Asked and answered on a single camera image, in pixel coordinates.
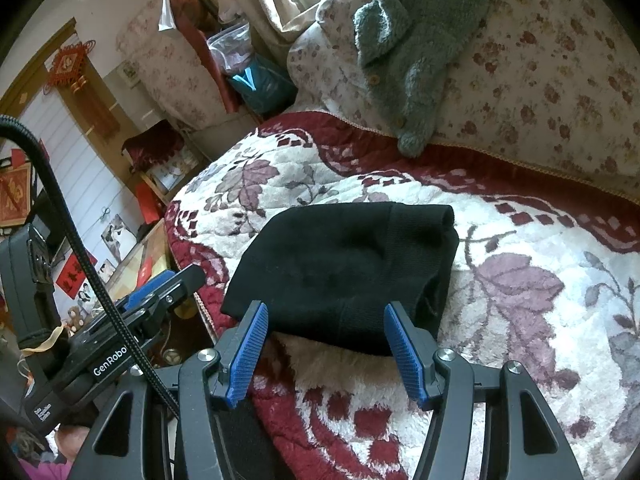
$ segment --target blue gripper pad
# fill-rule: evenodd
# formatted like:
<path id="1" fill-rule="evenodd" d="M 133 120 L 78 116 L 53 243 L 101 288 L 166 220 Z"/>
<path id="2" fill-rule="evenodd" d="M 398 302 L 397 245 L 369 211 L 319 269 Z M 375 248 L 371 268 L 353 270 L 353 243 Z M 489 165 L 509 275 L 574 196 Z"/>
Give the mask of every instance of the blue gripper pad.
<path id="1" fill-rule="evenodd" d="M 396 359 L 404 389 L 410 399 L 423 407 L 429 399 L 424 387 L 424 370 L 411 339 L 391 304 L 385 307 L 384 326 L 386 340 Z"/>
<path id="2" fill-rule="evenodd" d="M 249 382 L 267 337 L 268 327 L 267 306 L 261 303 L 229 367 L 229 388 L 226 392 L 226 403 L 230 408 L 235 408 L 238 402 L 246 397 Z"/>
<path id="3" fill-rule="evenodd" d="M 124 310 L 129 310 L 138 306 L 142 303 L 142 300 L 146 298 L 146 296 L 156 290 L 159 286 L 161 286 L 164 282 L 168 282 L 172 277 L 175 276 L 175 272 L 171 269 L 163 270 L 157 276 L 152 277 L 148 282 L 142 285 L 140 288 L 137 288 L 129 295 L 129 301 L 124 306 Z"/>

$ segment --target red cloth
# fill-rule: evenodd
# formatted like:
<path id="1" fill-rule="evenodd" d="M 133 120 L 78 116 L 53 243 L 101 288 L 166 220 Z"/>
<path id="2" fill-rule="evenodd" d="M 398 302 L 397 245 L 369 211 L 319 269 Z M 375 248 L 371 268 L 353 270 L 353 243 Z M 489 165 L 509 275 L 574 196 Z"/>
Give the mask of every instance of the red cloth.
<path id="1" fill-rule="evenodd" d="M 24 154 L 23 150 L 19 150 L 18 148 L 11 149 L 11 165 L 14 168 L 20 168 L 27 162 L 27 156 Z"/>
<path id="2" fill-rule="evenodd" d="M 94 258 L 94 256 L 87 251 L 89 255 L 89 260 L 92 265 L 95 265 L 98 260 Z M 71 253 L 69 259 L 66 261 L 65 266 L 62 268 L 62 272 L 58 276 L 56 280 L 56 285 L 59 286 L 62 290 L 65 291 L 65 294 L 68 295 L 72 300 L 76 298 L 78 292 L 80 291 L 80 287 L 82 286 L 82 282 L 86 279 L 86 275 L 82 267 L 80 267 L 80 262 L 78 262 L 78 257 L 75 253 Z"/>
<path id="3" fill-rule="evenodd" d="M 122 151 L 129 153 L 135 171 L 147 171 L 156 164 L 164 164 L 184 146 L 184 139 L 165 119 L 146 132 L 127 139 Z"/>
<path id="4" fill-rule="evenodd" d="M 162 205 L 146 182 L 140 182 L 136 186 L 136 199 L 138 199 L 138 205 L 140 206 L 142 218 L 145 219 L 145 224 L 152 224 L 162 218 L 164 214 Z"/>
<path id="5" fill-rule="evenodd" d="M 232 114 L 238 111 L 240 101 L 238 94 L 231 85 L 226 81 L 220 72 L 220 69 L 213 61 L 209 47 L 207 46 L 207 38 L 192 23 L 188 14 L 193 13 L 193 8 L 201 8 L 202 4 L 198 0 L 169 0 L 171 3 L 171 12 L 174 15 L 175 25 L 180 33 L 185 37 L 189 44 L 193 47 L 202 62 L 204 68 L 207 69 L 213 81 L 218 85 L 220 97 L 225 105 L 226 113 Z"/>

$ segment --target black beanie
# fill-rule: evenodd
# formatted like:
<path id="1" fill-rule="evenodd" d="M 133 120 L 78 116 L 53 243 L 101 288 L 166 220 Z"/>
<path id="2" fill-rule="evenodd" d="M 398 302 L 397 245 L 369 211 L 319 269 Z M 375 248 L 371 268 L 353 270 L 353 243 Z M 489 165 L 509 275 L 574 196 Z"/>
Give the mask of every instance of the black beanie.
<path id="1" fill-rule="evenodd" d="M 242 255 L 222 312 L 252 300 L 269 328 L 358 352 L 390 355 L 385 305 L 400 301 L 434 338 L 458 247 L 448 205 L 339 203 L 287 209 Z"/>

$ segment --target pink clothing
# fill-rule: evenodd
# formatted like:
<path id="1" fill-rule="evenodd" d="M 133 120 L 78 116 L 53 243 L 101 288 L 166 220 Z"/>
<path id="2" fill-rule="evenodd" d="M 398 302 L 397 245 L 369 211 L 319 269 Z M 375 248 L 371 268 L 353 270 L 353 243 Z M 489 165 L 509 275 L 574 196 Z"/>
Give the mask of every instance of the pink clothing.
<path id="1" fill-rule="evenodd" d="M 21 458 L 18 460 L 31 480 L 66 480 L 73 465 L 71 462 L 66 464 L 43 462 L 38 467 L 34 467 Z"/>

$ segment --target floral curtain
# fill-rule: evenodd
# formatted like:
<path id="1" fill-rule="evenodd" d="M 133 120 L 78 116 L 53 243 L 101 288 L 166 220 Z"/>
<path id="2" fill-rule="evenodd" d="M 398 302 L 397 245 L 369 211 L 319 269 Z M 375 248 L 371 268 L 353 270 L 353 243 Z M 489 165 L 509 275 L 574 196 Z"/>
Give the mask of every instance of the floral curtain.
<path id="1" fill-rule="evenodd" d="M 171 116 L 202 130 L 227 120 L 218 85 L 177 30 L 158 31 L 162 0 L 149 0 L 116 37 L 151 97 Z"/>

